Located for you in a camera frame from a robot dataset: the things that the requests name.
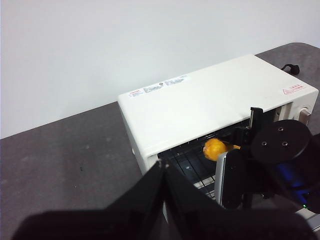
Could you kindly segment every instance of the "white wall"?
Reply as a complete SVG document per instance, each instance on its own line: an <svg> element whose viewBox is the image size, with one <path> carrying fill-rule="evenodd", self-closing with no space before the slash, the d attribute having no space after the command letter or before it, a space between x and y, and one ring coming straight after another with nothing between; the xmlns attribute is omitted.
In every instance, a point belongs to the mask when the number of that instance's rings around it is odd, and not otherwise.
<svg viewBox="0 0 320 240"><path fill-rule="evenodd" d="M319 0L1 4L1 138L244 54L320 47Z"/></svg>

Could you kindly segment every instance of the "table surface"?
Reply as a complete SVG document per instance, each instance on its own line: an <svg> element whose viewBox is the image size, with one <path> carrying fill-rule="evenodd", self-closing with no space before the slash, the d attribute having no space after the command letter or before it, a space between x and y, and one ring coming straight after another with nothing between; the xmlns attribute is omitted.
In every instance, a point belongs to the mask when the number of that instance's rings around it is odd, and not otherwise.
<svg viewBox="0 0 320 240"><path fill-rule="evenodd" d="M297 78L320 89L319 48L289 43L257 56L279 68L298 64ZM313 134L318 123L320 100ZM142 176L117 102L2 139L0 170L2 240L31 214L105 208Z"/></svg>

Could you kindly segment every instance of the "wire rack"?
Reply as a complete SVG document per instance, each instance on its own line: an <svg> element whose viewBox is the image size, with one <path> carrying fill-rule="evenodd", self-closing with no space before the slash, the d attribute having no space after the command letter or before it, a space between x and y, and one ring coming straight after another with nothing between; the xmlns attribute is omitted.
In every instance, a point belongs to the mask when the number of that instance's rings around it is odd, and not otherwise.
<svg viewBox="0 0 320 240"><path fill-rule="evenodd" d="M203 154L204 142L177 146L161 153L202 193L215 199L216 162Z"/></svg>

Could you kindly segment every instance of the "circular mount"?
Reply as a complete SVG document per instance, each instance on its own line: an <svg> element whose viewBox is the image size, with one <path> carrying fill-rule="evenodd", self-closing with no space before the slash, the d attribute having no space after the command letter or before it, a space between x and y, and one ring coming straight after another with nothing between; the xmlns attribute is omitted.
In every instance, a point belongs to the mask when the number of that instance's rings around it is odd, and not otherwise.
<svg viewBox="0 0 320 240"><path fill-rule="evenodd" d="M251 152L260 163L279 164L301 154L311 138L309 129L299 121L276 121L257 133Z"/></svg>

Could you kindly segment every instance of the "orange fruit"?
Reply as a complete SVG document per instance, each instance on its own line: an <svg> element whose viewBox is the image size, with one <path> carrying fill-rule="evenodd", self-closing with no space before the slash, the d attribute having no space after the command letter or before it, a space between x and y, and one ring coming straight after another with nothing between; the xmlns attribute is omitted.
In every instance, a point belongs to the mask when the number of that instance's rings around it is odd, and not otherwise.
<svg viewBox="0 0 320 240"><path fill-rule="evenodd" d="M228 150L227 146L217 138L211 138L204 144L204 156L213 161L218 160L218 156Z"/></svg>

